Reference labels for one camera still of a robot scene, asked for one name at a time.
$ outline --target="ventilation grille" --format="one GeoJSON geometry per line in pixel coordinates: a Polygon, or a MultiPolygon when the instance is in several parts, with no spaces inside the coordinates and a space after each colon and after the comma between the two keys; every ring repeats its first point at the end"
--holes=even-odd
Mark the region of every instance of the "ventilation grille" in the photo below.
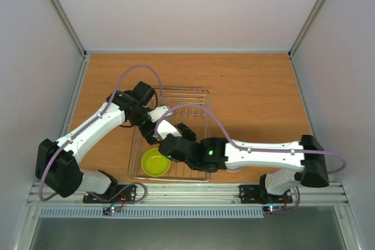
{"type": "Polygon", "coordinates": [[[44,207],[42,218],[263,218],[261,207],[125,207],[107,214],[107,207],[44,207]]]}

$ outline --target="lime green plate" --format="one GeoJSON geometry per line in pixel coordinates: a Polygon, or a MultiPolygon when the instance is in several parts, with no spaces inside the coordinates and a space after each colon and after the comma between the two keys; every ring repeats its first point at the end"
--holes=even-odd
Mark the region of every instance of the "lime green plate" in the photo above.
{"type": "Polygon", "coordinates": [[[152,148],[143,155],[141,166],[148,176],[160,177],[169,170],[171,161],[160,154],[158,148],[152,148]]]}

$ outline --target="wooden table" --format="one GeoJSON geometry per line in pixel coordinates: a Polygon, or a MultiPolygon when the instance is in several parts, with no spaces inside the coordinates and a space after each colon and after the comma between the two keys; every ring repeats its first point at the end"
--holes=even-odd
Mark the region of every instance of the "wooden table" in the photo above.
{"type": "MultiPolygon", "coordinates": [[[[93,54],[71,128],[99,109],[129,66],[141,63],[157,70],[164,87],[208,89],[212,111],[234,139],[277,143],[310,133],[286,54],[93,54]]],[[[120,89],[132,89],[139,80],[157,85],[151,71],[136,69],[120,89]]],[[[132,134],[132,129],[112,130],[89,151],[80,167],[104,170],[120,182],[133,181],[127,173],[132,134]]],[[[212,136],[223,136],[216,124],[212,124],[212,136]]],[[[262,174],[273,171],[265,167],[246,167],[237,173],[219,171],[212,174],[210,182],[257,182],[262,174]]]]}

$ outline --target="white wall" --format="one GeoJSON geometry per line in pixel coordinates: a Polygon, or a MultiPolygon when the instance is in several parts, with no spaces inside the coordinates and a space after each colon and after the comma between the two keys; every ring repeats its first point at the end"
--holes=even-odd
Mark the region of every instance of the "white wall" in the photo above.
{"type": "Polygon", "coordinates": [[[10,249],[38,144],[56,137],[80,56],[49,0],[0,7],[0,249],[10,249]]]}
{"type": "Polygon", "coordinates": [[[327,0],[295,55],[316,135],[340,152],[342,180],[366,244],[375,248],[375,0],[327,0]]]}
{"type": "Polygon", "coordinates": [[[86,50],[287,52],[316,0],[59,0],[86,50]]]}

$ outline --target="dish rack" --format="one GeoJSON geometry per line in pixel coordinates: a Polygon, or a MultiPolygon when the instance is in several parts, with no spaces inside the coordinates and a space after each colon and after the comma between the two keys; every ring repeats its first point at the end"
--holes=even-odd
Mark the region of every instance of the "dish rack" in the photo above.
{"type": "MultiPolygon", "coordinates": [[[[154,88],[160,97],[160,89],[154,88]]],[[[210,109],[210,93],[206,89],[197,88],[163,88],[164,104],[170,108],[180,104],[196,104],[210,109]]],[[[148,107],[154,108],[155,96],[152,97],[148,107]]],[[[184,123],[197,137],[197,141],[210,136],[210,116],[200,108],[184,107],[173,112],[168,120],[172,125],[184,123]]],[[[160,177],[148,176],[141,167],[143,154],[150,148],[157,148],[159,145],[149,145],[142,137],[139,129],[135,127],[128,174],[135,179],[166,180],[166,181],[208,181],[210,173],[191,170],[185,163],[172,161],[169,170],[160,177]]]]}

